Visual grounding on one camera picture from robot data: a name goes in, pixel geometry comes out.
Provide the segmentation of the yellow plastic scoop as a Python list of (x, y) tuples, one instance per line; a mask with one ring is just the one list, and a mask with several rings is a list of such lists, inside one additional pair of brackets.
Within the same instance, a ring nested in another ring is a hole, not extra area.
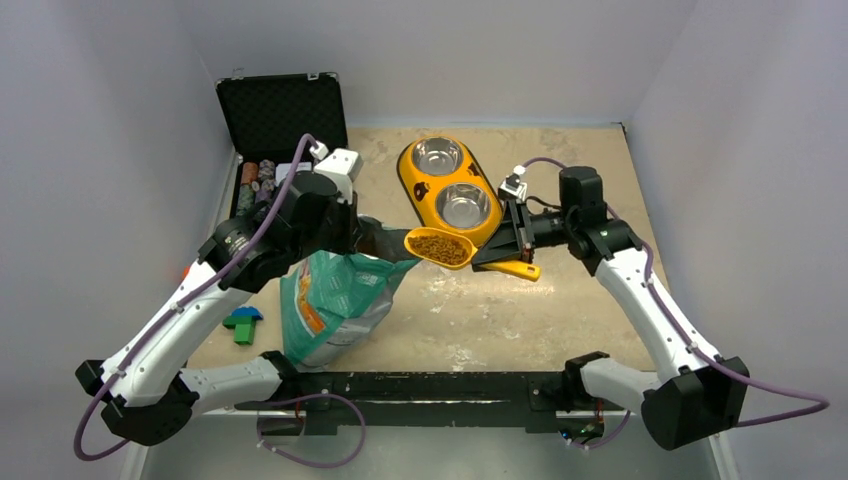
[[(410, 230), (404, 237), (404, 247), (419, 259), (448, 270), (472, 269), (471, 259), (478, 250), (467, 237), (433, 227)], [(529, 273), (503, 274), (532, 282), (538, 281), (541, 269), (533, 264), (529, 265)]]

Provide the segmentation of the green dog food bag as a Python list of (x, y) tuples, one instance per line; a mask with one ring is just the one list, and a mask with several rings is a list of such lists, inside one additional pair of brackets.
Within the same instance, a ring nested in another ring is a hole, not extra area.
[(300, 371), (323, 370), (364, 341), (419, 263), (404, 246), (407, 229), (359, 220), (355, 253), (318, 251), (280, 281), (283, 353)]

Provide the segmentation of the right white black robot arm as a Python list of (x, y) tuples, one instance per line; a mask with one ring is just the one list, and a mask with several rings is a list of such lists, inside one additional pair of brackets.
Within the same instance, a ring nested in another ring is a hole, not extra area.
[(604, 352), (566, 362), (542, 397), (564, 410), (610, 401), (642, 419), (654, 442), (674, 450), (740, 424), (749, 371), (702, 339), (653, 271), (654, 255), (604, 199), (593, 167), (558, 174), (557, 208), (529, 212), (526, 168), (502, 181), (500, 224), (471, 259), (475, 271), (497, 271), (535, 281), (538, 248), (565, 246), (617, 302), (649, 352), (654, 371), (622, 365)]

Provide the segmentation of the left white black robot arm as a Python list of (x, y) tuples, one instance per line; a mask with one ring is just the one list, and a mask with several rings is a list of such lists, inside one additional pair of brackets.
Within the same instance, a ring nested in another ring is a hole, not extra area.
[(111, 357), (77, 368), (112, 434), (152, 446), (212, 410), (264, 401), (284, 409), (295, 402), (294, 367), (280, 353), (212, 369), (191, 370), (186, 363), (269, 281), (315, 252), (352, 252), (360, 233), (353, 179), (350, 173), (297, 172), (272, 203), (221, 223), (154, 318)]

